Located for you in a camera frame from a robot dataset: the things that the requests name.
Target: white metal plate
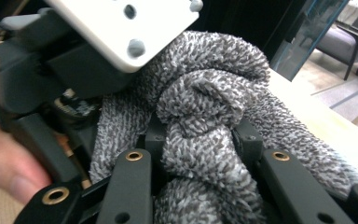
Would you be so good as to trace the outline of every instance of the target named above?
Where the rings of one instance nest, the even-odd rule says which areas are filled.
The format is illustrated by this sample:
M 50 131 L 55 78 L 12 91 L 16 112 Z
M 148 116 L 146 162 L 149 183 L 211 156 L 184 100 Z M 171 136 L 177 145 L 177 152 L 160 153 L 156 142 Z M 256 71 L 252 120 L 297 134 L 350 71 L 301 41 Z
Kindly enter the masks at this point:
M 189 0 L 47 0 L 110 63 L 122 72 L 139 70 L 198 17 Z M 129 19 L 125 8 L 132 6 Z M 130 41 L 143 42 L 145 53 L 130 56 Z

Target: chair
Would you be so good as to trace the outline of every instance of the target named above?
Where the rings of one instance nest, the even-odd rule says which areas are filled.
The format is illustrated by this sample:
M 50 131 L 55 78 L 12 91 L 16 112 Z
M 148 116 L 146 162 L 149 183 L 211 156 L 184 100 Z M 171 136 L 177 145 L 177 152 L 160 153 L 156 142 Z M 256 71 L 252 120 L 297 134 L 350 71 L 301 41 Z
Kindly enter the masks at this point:
M 344 80 L 348 79 L 353 64 L 358 63 L 358 35 L 346 29 L 330 28 L 316 49 L 348 65 Z

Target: wooden table surface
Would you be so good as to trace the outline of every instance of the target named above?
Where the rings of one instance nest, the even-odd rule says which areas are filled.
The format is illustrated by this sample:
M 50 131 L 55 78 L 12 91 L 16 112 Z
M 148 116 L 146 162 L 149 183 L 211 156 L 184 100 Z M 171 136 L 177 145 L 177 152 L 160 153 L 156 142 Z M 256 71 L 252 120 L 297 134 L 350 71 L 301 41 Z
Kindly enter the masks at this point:
M 358 168 L 358 127 L 271 71 L 269 89 L 310 131 Z M 0 223 L 12 223 L 22 206 L 0 190 Z

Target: brass insert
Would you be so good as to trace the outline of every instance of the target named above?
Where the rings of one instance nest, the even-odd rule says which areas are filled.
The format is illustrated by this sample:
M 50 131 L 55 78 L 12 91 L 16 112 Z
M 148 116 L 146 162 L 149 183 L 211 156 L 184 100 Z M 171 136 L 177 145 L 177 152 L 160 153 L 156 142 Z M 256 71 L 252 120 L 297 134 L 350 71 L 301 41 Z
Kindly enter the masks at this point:
M 57 187 L 45 193 L 42 203 L 53 205 L 63 202 L 69 196 L 69 189 L 66 187 Z
M 277 161 L 289 161 L 290 160 L 290 157 L 286 153 L 283 153 L 283 152 L 273 152 L 272 156 Z
M 140 160 L 144 155 L 141 152 L 130 152 L 126 155 L 127 161 L 138 161 Z

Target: glass panel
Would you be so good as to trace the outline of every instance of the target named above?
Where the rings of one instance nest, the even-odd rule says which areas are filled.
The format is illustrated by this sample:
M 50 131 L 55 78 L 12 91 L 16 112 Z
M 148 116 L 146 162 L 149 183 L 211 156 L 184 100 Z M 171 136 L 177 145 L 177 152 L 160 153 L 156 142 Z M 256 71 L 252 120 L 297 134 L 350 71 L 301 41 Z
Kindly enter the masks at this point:
M 270 62 L 271 68 L 288 80 L 293 80 L 339 12 L 348 4 L 348 0 L 311 2 L 304 11 L 305 20 L 295 39 L 292 43 L 283 42 Z

